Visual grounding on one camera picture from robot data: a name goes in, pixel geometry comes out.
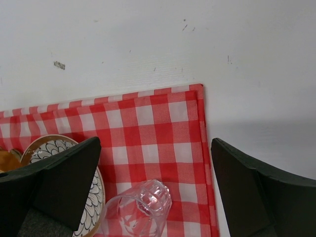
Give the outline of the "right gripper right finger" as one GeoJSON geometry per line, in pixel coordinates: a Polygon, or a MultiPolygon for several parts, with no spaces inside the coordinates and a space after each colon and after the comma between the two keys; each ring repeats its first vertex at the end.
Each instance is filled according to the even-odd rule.
{"type": "Polygon", "coordinates": [[[316,182],[211,143],[213,167],[233,237],[314,237],[316,182]]]}

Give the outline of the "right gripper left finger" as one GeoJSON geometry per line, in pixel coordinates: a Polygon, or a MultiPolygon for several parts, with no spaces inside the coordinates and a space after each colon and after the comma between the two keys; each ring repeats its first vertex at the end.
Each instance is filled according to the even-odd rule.
{"type": "Polygon", "coordinates": [[[78,230],[101,152],[89,138],[0,175],[2,237],[71,237],[78,230]]]}

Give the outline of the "sliced herb bread piece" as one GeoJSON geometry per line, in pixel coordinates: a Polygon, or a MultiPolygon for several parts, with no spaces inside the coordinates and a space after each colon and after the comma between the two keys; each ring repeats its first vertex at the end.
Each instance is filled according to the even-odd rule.
{"type": "Polygon", "coordinates": [[[11,170],[18,169],[22,166],[21,164],[21,153],[16,149],[10,151],[0,149],[0,172],[8,172],[11,170]]]}

